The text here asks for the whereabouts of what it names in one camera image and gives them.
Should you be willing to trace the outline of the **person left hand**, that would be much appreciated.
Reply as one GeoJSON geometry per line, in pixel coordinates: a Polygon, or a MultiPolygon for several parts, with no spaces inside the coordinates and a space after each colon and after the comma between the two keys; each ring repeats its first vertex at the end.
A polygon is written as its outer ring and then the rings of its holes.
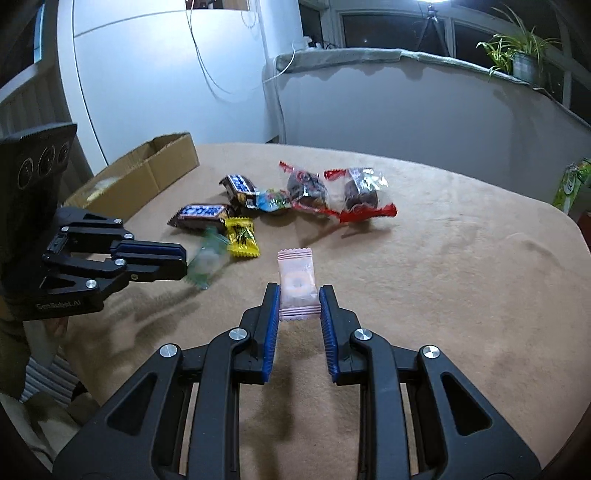
{"type": "Polygon", "coordinates": [[[68,318],[27,321],[23,323],[31,356],[42,367],[48,368],[68,327],[68,318]]]}

